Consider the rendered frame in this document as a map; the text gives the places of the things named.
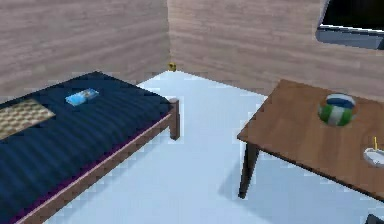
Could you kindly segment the bed with dark blue cover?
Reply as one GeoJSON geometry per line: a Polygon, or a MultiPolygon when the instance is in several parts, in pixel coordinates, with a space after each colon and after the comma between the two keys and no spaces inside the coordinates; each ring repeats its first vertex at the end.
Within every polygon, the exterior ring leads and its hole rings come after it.
{"type": "Polygon", "coordinates": [[[170,102],[92,72],[0,104],[34,99],[55,116],[0,140],[0,224],[13,224],[107,156],[161,120],[170,102]],[[66,97],[99,95],[78,106],[66,97]]]}

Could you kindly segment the brown wooden table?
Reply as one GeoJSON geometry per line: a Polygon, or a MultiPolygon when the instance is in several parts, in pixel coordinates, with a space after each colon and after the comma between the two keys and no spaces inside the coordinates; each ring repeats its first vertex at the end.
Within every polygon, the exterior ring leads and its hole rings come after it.
{"type": "Polygon", "coordinates": [[[281,80],[238,134],[246,143],[239,196],[245,197],[261,152],[384,202],[384,168],[363,158],[373,139],[384,148],[384,103],[357,97],[356,118],[344,127],[323,123],[318,105],[331,92],[281,80]]]}

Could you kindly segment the green white blue ball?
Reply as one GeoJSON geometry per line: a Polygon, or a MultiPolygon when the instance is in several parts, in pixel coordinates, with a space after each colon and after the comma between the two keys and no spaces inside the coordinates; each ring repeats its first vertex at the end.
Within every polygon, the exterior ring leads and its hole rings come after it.
{"type": "Polygon", "coordinates": [[[318,106],[319,119],[329,126],[346,126],[356,116],[356,101],[352,96],[333,93],[325,97],[318,106]]]}

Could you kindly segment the tan checkered pillow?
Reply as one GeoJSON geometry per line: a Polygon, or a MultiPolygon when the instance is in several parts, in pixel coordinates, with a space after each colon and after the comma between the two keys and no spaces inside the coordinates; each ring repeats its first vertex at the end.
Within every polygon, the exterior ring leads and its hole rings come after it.
{"type": "Polygon", "coordinates": [[[34,99],[28,99],[0,109],[0,140],[4,140],[13,134],[19,133],[54,116],[54,112],[34,99]]]}

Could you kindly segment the white bowl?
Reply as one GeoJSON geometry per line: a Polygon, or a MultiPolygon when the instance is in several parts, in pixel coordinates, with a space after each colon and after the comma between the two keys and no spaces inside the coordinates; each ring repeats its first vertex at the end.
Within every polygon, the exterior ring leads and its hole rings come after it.
{"type": "Polygon", "coordinates": [[[363,153],[364,159],[374,167],[384,168],[384,151],[367,148],[363,153]]]}

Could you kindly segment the dark grey object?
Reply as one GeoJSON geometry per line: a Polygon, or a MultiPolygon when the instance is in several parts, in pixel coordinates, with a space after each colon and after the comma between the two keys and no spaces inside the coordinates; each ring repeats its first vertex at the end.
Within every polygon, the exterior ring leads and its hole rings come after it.
{"type": "Polygon", "coordinates": [[[378,218],[377,216],[373,214],[369,214],[367,216],[365,224],[384,224],[384,220],[378,218]]]}

